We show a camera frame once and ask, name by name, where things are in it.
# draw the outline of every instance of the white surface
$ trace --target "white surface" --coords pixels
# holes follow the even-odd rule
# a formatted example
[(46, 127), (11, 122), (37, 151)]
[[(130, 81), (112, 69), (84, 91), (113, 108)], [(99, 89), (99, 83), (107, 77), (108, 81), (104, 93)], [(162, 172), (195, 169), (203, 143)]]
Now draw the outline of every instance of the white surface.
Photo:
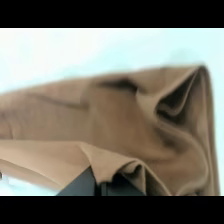
[(208, 28), (0, 29), (0, 92), (71, 76), (205, 63), (212, 74), (216, 145), (224, 194), (223, 40), (224, 29)]

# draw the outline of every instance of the brown fabric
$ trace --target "brown fabric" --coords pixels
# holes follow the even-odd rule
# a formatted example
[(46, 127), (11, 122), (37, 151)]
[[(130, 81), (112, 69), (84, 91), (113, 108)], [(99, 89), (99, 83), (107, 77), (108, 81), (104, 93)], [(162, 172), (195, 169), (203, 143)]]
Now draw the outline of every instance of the brown fabric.
[(147, 195), (219, 195), (204, 66), (66, 80), (0, 97), (0, 170), (62, 189), (88, 166)]

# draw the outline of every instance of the black object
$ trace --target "black object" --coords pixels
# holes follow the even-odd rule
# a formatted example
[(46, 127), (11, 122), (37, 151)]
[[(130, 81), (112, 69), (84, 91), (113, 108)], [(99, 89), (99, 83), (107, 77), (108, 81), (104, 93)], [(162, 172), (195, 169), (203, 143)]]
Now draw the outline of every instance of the black object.
[(112, 183), (96, 185), (91, 167), (73, 180), (57, 196), (145, 196), (121, 174), (116, 174)]

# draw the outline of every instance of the folded fabric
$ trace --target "folded fabric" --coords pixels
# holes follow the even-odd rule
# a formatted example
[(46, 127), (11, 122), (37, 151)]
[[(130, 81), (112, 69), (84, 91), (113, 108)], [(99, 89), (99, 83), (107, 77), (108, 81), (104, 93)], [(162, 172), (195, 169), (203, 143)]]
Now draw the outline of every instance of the folded fabric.
[(91, 166), (146, 195), (219, 195), (204, 66), (65, 80), (0, 96), (0, 171), (62, 189)]

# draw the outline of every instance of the brown garment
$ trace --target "brown garment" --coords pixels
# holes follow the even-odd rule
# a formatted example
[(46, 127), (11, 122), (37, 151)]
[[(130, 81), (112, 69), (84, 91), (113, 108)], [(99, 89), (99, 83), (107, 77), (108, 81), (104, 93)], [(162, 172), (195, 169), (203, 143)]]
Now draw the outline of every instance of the brown garment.
[(204, 66), (66, 80), (0, 97), (0, 170), (62, 189), (88, 166), (147, 195), (219, 195)]

